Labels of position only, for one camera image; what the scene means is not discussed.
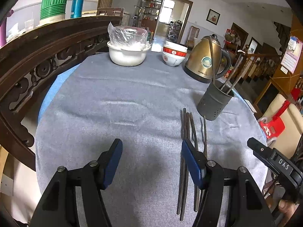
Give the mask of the framed wall picture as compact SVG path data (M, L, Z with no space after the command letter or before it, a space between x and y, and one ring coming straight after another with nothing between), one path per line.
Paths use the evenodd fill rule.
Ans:
M220 13L218 13L212 9L209 9L208 15L206 17L206 21L208 21L214 25L217 25L219 18L220 18Z

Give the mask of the brass electric kettle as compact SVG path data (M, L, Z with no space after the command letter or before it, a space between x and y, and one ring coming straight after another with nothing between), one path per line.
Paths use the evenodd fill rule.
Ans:
M217 38L212 34L215 79L224 76L229 70L232 58L228 51L224 50ZM191 51L184 66L185 73L191 78L204 83L212 81L212 63L209 50L209 36L205 36Z

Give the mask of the grey perforated utensil holder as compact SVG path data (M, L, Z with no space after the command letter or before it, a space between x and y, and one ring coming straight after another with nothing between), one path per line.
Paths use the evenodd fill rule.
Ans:
M207 120L214 121L235 96L232 90L227 93L228 86L221 90L222 86L223 83L218 80L211 82L197 105L198 113Z

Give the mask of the red plastic stool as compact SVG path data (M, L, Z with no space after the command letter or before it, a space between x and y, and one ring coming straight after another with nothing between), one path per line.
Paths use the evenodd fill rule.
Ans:
M274 143L279 135L285 130L284 122L280 116L289 107L289 105L290 101L285 100L281 108L272 116L270 121L268 121L267 117L261 117L258 119L261 129L266 135L266 144L268 147Z

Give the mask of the dark metal chopstick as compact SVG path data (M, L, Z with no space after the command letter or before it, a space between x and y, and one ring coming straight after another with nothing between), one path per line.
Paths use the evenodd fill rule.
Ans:
M214 52L213 52L213 43L212 36L209 36L209 50L211 53L211 63L212 63L212 84L215 84L215 68L214 68Z

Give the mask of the wall calendar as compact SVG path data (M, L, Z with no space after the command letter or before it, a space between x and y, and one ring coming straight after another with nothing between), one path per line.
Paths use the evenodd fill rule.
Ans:
M302 41L291 36L286 47L281 65L292 74L294 73L302 52Z

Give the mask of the dark chopstick on cloth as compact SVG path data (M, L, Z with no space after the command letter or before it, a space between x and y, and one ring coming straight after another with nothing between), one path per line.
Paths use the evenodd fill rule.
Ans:
M189 139L190 138L190 114L186 112L186 109L183 110L185 113L184 122L184 138L183 139ZM183 173L183 191L182 191L182 202L181 202L181 212L180 212L180 221L183 221L184 219L184 212L185 212L185 206L186 206L186 200L187 200L187 188L188 188L188 169L187 165L185 163L185 159L183 159L184 164L184 173Z
M182 140L187 138L187 119L186 119L186 108L182 111ZM177 215L179 215L179 220L183 221L186 196L187 196L187 184L188 184L188 171L183 155L180 157L180 177L179 177L179 193L178 193L178 203L177 203Z
M191 125L191 128L192 128L192 136L193 136L193 140L194 140L194 147L195 147L195 149L197 151L198 150L198 141L197 141L195 123L194 123L194 119L193 119L193 114L192 113L190 113L190 125ZM195 212L198 212L199 199L200 199L199 189L198 189L197 186L195 186L195 188L194 188L194 211Z
M203 131L204 131L204 151L203 151L203 153L204 153L204 156L207 157L208 144L207 144L207 128L206 128L206 117L205 116L203 116ZM204 193L205 193L205 190L201 190L199 206L203 205Z

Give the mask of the white pot with bagged bowl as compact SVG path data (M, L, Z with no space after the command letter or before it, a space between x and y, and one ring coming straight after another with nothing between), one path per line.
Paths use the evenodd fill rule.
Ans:
M125 67L138 66L146 58L151 44L143 28L108 25L109 56L114 64Z

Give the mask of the blue thermos bottle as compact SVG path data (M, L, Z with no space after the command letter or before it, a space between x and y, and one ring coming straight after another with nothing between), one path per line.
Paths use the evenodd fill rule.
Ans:
M84 0L72 0L70 18L78 18L82 16Z

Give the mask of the grey table cloth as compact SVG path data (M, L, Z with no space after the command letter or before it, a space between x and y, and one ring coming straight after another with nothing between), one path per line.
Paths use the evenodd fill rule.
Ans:
M93 55L64 81L38 122L36 172L41 191L59 166L81 168L118 138L123 153L113 183L102 197L113 226L191 226L194 185L188 184L183 221L177 216L182 110L193 114L203 149L197 111L207 85L181 66L149 52L136 67L115 65L107 53ZM233 97L206 125L208 159L224 168L245 166L259 187L267 168L247 146L265 137L248 105Z

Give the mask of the red white stacked bowls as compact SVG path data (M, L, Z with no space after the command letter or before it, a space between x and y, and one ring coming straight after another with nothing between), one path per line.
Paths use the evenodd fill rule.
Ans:
M187 47L176 43L165 41L162 48L164 63L171 67L179 66L187 55Z

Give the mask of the green thermos flask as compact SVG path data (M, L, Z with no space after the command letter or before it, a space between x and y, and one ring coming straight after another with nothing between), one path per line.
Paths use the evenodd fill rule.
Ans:
M38 26L65 19L67 0L42 0Z

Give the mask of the wooden chair at wall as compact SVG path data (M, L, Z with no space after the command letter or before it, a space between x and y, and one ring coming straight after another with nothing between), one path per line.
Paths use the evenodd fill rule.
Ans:
M188 36L185 42L186 47L194 47L194 39L198 37L200 29L194 26L191 26L188 31Z

